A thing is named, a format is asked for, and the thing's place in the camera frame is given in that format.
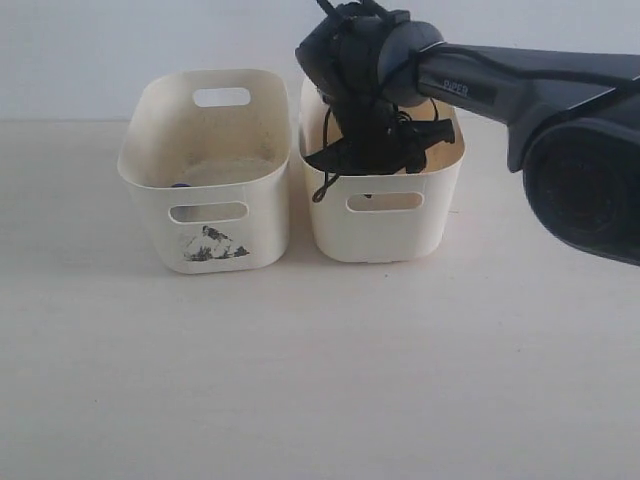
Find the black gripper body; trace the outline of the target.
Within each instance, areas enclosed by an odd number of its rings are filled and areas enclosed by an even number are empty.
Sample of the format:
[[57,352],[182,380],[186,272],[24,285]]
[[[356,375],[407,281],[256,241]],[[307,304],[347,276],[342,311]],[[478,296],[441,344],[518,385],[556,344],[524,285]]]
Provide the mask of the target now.
[[419,173],[427,166],[429,148],[456,140],[452,119],[434,114],[428,120],[415,120],[398,106],[382,101],[331,103],[328,112],[341,137],[331,141],[324,121],[320,148],[303,155],[309,165],[327,173]]

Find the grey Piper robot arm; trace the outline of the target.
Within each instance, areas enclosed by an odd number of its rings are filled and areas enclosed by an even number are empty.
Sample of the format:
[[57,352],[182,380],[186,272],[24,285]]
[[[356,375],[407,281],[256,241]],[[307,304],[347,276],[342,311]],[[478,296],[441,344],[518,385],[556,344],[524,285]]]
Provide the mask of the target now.
[[295,59],[340,137],[308,161],[329,182],[415,173],[455,138],[445,104],[503,126],[506,165],[542,227],[580,252],[639,262],[639,57],[449,42],[375,1],[320,3]]

